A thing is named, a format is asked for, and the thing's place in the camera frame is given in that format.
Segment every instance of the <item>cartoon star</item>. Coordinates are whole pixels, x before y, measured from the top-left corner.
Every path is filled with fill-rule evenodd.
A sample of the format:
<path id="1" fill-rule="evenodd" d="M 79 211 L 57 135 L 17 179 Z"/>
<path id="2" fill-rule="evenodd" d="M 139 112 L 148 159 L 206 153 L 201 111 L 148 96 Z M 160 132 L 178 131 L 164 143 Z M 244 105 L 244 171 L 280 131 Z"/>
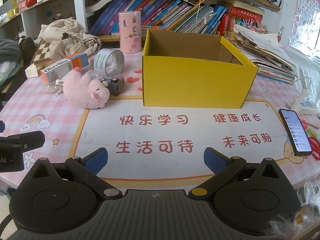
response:
<path id="1" fill-rule="evenodd" d="M 57 138 L 55 138 L 52 142 L 53 142 L 53 145 L 58 145 L 60 140 L 58 140 Z"/>

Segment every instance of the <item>toy car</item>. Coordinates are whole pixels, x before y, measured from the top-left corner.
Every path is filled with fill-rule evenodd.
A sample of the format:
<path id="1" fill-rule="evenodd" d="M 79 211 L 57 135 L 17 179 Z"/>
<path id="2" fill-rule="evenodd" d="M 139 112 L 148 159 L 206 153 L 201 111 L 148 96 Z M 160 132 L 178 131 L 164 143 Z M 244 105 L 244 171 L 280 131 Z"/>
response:
<path id="1" fill-rule="evenodd" d="M 120 95 L 124 88 L 124 78 L 119 74 L 114 77 L 100 78 L 99 80 L 109 89 L 110 94 L 116 97 Z"/>

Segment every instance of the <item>white tag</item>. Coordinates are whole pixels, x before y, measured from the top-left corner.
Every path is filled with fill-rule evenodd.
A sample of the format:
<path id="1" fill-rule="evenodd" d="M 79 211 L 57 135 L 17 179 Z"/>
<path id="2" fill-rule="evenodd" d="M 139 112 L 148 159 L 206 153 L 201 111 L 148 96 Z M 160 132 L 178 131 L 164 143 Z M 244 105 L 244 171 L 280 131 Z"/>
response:
<path id="1" fill-rule="evenodd" d="M 63 85 L 63 80 L 57 79 L 56 80 L 56 85 Z"/>

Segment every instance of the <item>packing tape roll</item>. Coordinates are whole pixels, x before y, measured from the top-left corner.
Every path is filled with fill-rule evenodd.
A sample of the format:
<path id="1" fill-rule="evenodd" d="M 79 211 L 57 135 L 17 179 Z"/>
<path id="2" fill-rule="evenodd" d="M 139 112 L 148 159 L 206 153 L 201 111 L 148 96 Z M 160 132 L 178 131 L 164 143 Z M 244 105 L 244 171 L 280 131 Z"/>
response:
<path id="1" fill-rule="evenodd" d="M 120 50 L 101 49 L 94 59 L 93 68 L 102 77 L 113 77 L 121 72 L 123 65 L 124 56 Z"/>

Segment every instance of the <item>pink plush pig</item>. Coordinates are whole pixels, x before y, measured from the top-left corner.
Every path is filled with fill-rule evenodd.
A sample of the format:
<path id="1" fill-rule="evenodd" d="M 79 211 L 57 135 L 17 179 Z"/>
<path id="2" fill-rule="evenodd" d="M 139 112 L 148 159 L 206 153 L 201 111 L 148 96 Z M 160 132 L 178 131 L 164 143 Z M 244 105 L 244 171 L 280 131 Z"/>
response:
<path id="1" fill-rule="evenodd" d="M 98 79 L 81 74 L 76 67 L 68 74 L 63 83 L 63 93 L 74 106 L 82 108 L 103 108 L 110 97 L 109 90 Z"/>

